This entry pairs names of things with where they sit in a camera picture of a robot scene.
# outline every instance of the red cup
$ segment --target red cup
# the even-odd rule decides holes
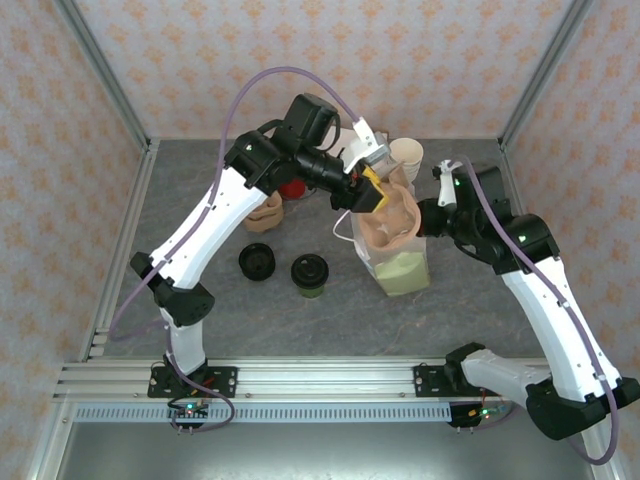
[[[304,182],[296,178],[293,182],[280,186],[278,191],[285,199],[293,200],[304,195],[306,189]]]

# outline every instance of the enclosure wall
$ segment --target enclosure wall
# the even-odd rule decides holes
[[[576,299],[616,366],[640,377],[640,5],[596,1],[508,150],[555,233]],[[640,472],[640,406],[622,447]]]
[[[240,87],[309,69],[369,123],[418,138],[496,138],[569,0],[79,0],[147,134],[218,138]],[[281,116],[295,93],[258,85],[234,132]]]
[[[0,478],[77,358],[140,152],[51,0],[0,3]]]

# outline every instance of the transparent plastic bag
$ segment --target transparent plastic bag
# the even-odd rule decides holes
[[[389,202],[375,213],[351,214],[358,257],[389,296],[429,286],[426,239],[416,237],[420,211],[401,168],[382,188]]]

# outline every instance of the black lid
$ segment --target black lid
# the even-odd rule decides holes
[[[242,273],[249,280],[266,280],[276,269],[276,257],[273,250],[264,243],[252,243],[240,252],[238,258]]]
[[[291,265],[291,280],[298,287],[311,290],[325,284],[329,278],[329,265],[324,258],[307,253],[296,258]]]

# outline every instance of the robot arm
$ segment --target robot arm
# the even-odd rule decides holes
[[[557,285],[576,312],[596,352],[605,378],[599,378],[582,338],[563,305],[549,288],[498,236],[484,214],[469,176],[459,162],[445,160],[434,169],[441,182],[437,199],[419,203],[422,233],[449,236],[463,253],[491,265],[520,302],[538,338],[549,369],[522,366],[479,344],[447,356],[454,385],[485,387],[507,396],[529,412],[534,423],[553,439],[566,438],[602,420],[608,413],[601,380],[614,392],[618,408],[640,397],[635,379],[623,378],[596,342],[577,307],[558,247],[546,224],[535,215],[513,216],[497,167],[477,170],[482,190],[500,224],[536,267]],[[467,250],[468,246],[475,252]]]
[[[354,124],[358,138],[343,159],[332,157],[318,147],[334,121],[339,127],[338,112],[331,104],[314,95],[298,95],[284,120],[268,122],[234,142],[225,155],[215,199],[210,189],[164,244],[150,255],[133,256],[131,266],[141,278],[166,262],[148,285],[169,325],[175,363],[194,380],[206,363],[202,319],[214,306],[213,296],[199,283],[200,276],[252,210],[294,178],[329,191],[336,210],[371,212],[386,203],[380,180],[370,168],[388,152],[386,143],[361,118]],[[265,136],[274,128],[271,138]]]

